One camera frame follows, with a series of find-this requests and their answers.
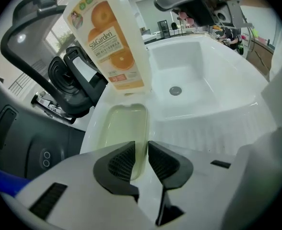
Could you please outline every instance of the drain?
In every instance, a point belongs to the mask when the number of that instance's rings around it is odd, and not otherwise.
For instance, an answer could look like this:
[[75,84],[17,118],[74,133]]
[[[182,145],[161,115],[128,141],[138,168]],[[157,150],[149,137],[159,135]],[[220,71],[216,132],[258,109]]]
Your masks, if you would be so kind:
[[174,86],[170,89],[170,94],[171,95],[179,95],[181,94],[181,88],[179,88],[178,86]]

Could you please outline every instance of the plastic bottle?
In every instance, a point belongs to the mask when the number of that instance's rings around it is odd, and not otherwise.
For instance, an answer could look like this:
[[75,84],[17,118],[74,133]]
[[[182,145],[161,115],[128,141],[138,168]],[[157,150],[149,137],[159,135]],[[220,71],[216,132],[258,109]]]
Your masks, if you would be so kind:
[[128,0],[70,0],[64,20],[118,93],[151,89],[151,67]]

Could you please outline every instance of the blue fabric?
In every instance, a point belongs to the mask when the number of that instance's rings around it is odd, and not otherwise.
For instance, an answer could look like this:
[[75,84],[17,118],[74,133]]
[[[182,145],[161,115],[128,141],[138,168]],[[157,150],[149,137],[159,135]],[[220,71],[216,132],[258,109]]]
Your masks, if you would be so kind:
[[15,196],[30,180],[0,170],[0,192]]

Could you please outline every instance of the bottle label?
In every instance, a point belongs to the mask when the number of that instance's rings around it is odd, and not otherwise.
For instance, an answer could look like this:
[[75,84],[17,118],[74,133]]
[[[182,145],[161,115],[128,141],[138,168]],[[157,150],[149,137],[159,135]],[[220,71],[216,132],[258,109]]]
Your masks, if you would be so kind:
[[106,0],[81,0],[68,21],[80,35],[81,45],[92,52],[90,58],[99,63],[103,75],[118,90],[144,86],[122,29]]

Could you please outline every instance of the light fixture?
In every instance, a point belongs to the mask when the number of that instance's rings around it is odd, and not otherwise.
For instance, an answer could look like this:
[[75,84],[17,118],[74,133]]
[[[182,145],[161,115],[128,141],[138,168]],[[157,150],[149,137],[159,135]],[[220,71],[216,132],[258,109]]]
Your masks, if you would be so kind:
[[25,34],[20,34],[17,38],[17,42],[20,44],[25,40],[25,38],[26,38]]

